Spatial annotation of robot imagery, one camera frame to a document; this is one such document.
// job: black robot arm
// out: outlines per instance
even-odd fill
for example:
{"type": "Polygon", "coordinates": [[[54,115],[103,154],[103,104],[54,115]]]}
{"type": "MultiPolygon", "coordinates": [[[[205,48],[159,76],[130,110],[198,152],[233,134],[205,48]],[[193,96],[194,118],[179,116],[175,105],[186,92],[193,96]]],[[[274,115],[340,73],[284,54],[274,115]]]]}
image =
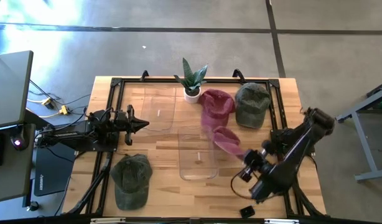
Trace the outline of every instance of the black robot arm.
{"type": "Polygon", "coordinates": [[[132,105],[127,111],[99,110],[90,113],[88,119],[70,126],[47,126],[38,137],[36,146],[49,147],[60,142],[77,151],[113,152],[116,150],[119,132],[125,131],[125,143],[131,145],[131,133],[146,127],[149,122],[134,117],[132,105]]]}
{"type": "Polygon", "coordinates": [[[246,167],[240,177],[248,182],[252,172],[261,173],[257,183],[249,190],[251,197],[259,203],[271,193],[288,191],[303,158],[311,153],[315,143],[332,133],[334,124],[335,120],[320,109],[309,108],[301,125],[274,133],[271,142],[264,142],[263,152],[248,150],[244,156],[246,167]],[[267,153],[277,152],[286,153],[283,161],[271,164],[266,160],[267,153]]]}

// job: concrete floor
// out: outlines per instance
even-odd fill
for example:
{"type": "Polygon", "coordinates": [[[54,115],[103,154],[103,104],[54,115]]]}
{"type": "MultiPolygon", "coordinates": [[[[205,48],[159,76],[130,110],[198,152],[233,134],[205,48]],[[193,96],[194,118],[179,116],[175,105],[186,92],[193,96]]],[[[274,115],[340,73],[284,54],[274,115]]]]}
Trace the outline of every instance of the concrete floor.
{"type": "MultiPolygon", "coordinates": [[[[382,30],[382,0],[272,0],[278,29],[382,30]]],[[[95,27],[268,29],[265,0],[34,0],[0,3],[0,22],[95,27]]],[[[382,35],[290,35],[278,37],[286,77],[296,78],[304,107],[333,116],[382,83],[382,35]]],[[[64,32],[27,27],[0,29],[0,54],[33,50],[34,82],[70,101],[91,92],[97,75],[181,74],[181,58],[193,67],[209,63],[209,76],[278,77],[271,34],[196,32],[64,32]]],[[[72,104],[87,105],[88,98],[72,104]]],[[[51,111],[29,104],[38,114],[51,111]]],[[[53,124],[77,116],[51,118],[53,124]]],[[[382,222],[382,179],[358,184],[368,172],[351,121],[316,146],[327,213],[382,222]]],[[[373,152],[382,167],[382,152],[373,152]]],[[[0,219],[52,215],[62,194],[35,198],[34,213],[21,200],[0,202],[0,219]],[[16,209],[18,217],[5,212],[16,209]]]]}

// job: green cap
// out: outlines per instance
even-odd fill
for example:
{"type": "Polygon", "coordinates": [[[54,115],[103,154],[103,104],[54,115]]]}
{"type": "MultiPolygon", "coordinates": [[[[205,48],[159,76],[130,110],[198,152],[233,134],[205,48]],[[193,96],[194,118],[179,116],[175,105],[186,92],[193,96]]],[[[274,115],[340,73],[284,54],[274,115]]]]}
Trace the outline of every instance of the green cap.
{"type": "Polygon", "coordinates": [[[115,182],[115,201],[120,210],[143,207],[148,199],[152,169],[146,155],[125,155],[109,173],[115,182]]]}
{"type": "Polygon", "coordinates": [[[235,95],[236,122],[248,128],[260,128],[270,102],[270,94],[263,86],[245,83],[235,95]]]}

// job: clear plastic container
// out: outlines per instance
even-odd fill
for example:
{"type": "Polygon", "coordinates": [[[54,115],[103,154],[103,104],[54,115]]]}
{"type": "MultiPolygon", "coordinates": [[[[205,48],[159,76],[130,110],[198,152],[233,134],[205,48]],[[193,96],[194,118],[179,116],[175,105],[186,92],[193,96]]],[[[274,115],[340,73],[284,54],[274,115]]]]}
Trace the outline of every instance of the clear plastic container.
{"type": "Polygon", "coordinates": [[[141,119],[149,121],[150,131],[170,130],[173,123],[176,89],[154,85],[144,89],[141,119]]]}
{"type": "Polygon", "coordinates": [[[178,131],[178,136],[181,178],[184,180],[214,178],[218,169],[210,133],[200,127],[186,127],[178,131]]]}

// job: gray metal stand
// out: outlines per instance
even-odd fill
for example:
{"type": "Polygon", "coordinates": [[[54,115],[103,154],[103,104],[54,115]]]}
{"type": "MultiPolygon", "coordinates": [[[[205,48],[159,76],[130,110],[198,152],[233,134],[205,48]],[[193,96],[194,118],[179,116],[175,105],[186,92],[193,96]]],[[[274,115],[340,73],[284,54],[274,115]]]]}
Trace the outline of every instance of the gray metal stand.
{"type": "Polygon", "coordinates": [[[358,137],[360,138],[361,144],[364,149],[364,153],[366,156],[366,160],[368,161],[368,165],[370,166],[371,172],[367,172],[364,174],[356,175],[355,179],[357,182],[360,182],[362,180],[369,180],[369,179],[376,179],[382,177],[382,170],[378,170],[376,167],[375,161],[373,159],[370,146],[368,144],[367,136],[364,133],[363,127],[361,125],[360,119],[359,119],[359,113],[370,113],[370,111],[374,112],[377,110],[368,110],[369,108],[372,108],[373,106],[377,105],[378,103],[382,102],[382,87],[377,88],[374,94],[371,94],[366,100],[362,101],[361,103],[357,104],[353,108],[347,110],[344,114],[339,115],[336,117],[336,120],[338,123],[344,122],[347,118],[353,118],[355,127],[358,133],[358,137]]]}

